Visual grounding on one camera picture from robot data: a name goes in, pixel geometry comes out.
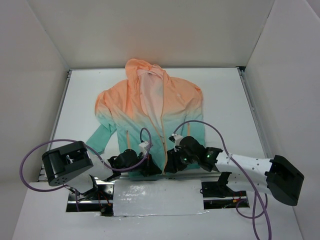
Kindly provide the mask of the orange and teal zip jacket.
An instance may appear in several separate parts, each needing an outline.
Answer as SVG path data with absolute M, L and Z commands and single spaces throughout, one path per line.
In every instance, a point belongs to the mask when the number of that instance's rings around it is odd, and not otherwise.
M 196 84 L 168 73 L 156 64 L 130 59 L 125 65 L 126 79 L 101 92 L 94 114 L 99 127 L 86 144 L 101 154 L 113 134 L 120 152 L 139 150 L 140 131 L 151 140 L 150 154 L 162 174 L 169 163 L 167 152 L 174 148 L 170 136 L 192 136 L 205 143 L 203 93 Z

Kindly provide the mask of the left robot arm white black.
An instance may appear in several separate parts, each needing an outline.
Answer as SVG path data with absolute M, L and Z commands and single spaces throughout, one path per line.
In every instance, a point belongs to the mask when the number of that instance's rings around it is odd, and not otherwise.
M 140 153 L 126 149 L 118 156 L 103 160 L 91 153 L 83 141 L 76 141 L 45 152 L 42 161 L 51 187 L 67 185 L 91 200 L 98 194 L 95 178 L 108 182 L 118 179 L 121 173 L 143 177 L 162 173 L 148 153 L 149 143 L 142 142 L 139 148 Z

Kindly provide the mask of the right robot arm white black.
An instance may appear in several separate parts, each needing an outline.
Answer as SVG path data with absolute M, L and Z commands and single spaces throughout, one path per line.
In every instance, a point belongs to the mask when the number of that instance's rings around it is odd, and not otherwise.
M 232 192 L 257 191 L 272 195 L 277 201 L 296 206 L 304 175 L 285 157 L 253 158 L 216 147 L 204 147 L 192 136 L 172 134 L 173 149 L 167 151 L 166 173 L 175 174 L 190 165 L 207 172 L 218 172 L 217 189 L 223 196 Z

